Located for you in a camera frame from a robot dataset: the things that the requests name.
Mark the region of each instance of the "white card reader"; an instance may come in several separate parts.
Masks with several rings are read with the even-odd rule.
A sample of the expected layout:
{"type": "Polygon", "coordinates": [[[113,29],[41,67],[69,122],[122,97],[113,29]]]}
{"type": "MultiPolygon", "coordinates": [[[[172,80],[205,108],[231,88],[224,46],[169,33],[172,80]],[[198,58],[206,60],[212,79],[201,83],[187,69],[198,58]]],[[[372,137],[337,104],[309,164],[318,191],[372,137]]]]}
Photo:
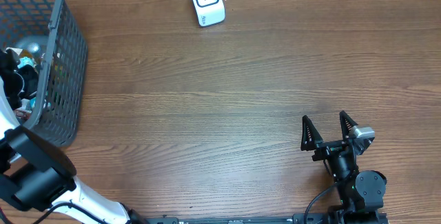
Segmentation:
{"type": "Polygon", "coordinates": [[[225,20],[223,0],[193,0],[199,25],[202,27],[225,20]]]}

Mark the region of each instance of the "cable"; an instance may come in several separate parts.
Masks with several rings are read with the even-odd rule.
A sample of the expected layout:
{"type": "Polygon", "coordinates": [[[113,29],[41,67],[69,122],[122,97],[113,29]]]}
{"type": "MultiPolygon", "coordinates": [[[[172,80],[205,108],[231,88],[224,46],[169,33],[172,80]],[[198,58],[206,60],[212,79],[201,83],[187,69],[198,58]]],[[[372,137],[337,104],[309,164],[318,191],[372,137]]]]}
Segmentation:
{"type": "Polygon", "coordinates": [[[339,186],[341,183],[347,181],[348,179],[351,178],[352,174],[357,170],[358,166],[357,166],[357,156],[356,156],[356,150],[353,146],[353,143],[349,143],[349,146],[352,148],[352,155],[353,155],[353,164],[354,167],[352,168],[351,172],[341,181],[338,181],[336,183],[334,183],[333,185],[329,186],[327,189],[323,190],[320,194],[318,194],[316,197],[314,197],[314,199],[312,199],[312,201],[309,203],[308,207],[305,210],[305,213],[303,214],[303,223],[304,224],[308,224],[308,213],[312,208],[312,205],[322,196],[326,195],[328,192],[330,192],[332,189],[334,189],[335,187],[339,186]]]}
{"type": "Polygon", "coordinates": [[[64,207],[64,206],[68,206],[69,208],[73,207],[74,209],[76,209],[76,210],[80,211],[81,213],[85,214],[86,216],[88,216],[92,220],[96,221],[97,223],[107,224],[105,221],[102,221],[102,220],[98,219],[97,217],[95,217],[91,213],[89,213],[88,211],[84,210],[82,207],[79,207],[79,206],[77,206],[77,205],[75,205],[73,203],[60,203],[60,204],[55,205],[50,210],[48,210],[44,215],[42,215],[38,220],[36,220],[34,222],[34,224],[39,224],[41,221],[46,219],[51,213],[53,213],[53,211],[55,211],[57,208],[64,207]]]}
{"type": "Polygon", "coordinates": [[[6,217],[5,213],[3,213],[3,210],[0,207],[0,219],[5,223],[5,224],[12,224],[11,221],[8,220],[8,217],[6,217]]]}

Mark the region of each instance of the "table surface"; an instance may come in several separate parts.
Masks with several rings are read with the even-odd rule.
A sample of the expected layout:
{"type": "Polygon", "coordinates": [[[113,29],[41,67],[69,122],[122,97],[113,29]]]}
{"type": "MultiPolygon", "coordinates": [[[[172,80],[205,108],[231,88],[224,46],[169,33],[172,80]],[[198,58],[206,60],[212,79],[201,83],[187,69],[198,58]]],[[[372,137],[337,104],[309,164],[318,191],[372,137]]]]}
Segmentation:
{"type": "Polygon", "coordinates": [[[346,110],[376,131],[358,164],[387,176],[391,223],[440,223],[440,0],[223,1],[199,28],[191,0],[67,0],[90,48],[80,178],[148,217],[304,212],[331,179],[301,117],[332,141],[346,110]]]}

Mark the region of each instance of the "gray plastic container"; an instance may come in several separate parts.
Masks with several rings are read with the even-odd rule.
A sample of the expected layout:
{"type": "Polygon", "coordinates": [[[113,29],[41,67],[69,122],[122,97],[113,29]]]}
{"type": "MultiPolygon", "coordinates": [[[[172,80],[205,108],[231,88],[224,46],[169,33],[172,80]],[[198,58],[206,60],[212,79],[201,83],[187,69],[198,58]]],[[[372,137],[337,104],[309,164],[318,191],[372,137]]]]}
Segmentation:
{"type": "Polygon", "coordinates": [[[24,126],[56,146],[73,142],[88,46],[64,0],[0,0],[0,47],[40,45],[35,107],[24,126]]]}

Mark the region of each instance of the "wood grain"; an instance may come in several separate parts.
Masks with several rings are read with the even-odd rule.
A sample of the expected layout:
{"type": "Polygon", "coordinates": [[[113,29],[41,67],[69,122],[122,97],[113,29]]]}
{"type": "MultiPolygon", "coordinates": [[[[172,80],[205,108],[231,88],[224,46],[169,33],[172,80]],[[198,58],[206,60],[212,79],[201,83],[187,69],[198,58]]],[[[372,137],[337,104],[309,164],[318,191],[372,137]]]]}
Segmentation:
{"type": "Polygon", "coordinates": [[[358,161],[388,177],[391,223],[441,222],[439,0],[224,3],[202,29],[190,0],[68,0],[90,47],[66,150],[82,180],[149,217],[303,212],[331,181],[301,116],[330,141],[344,109],[376,131],[358,161]]]}

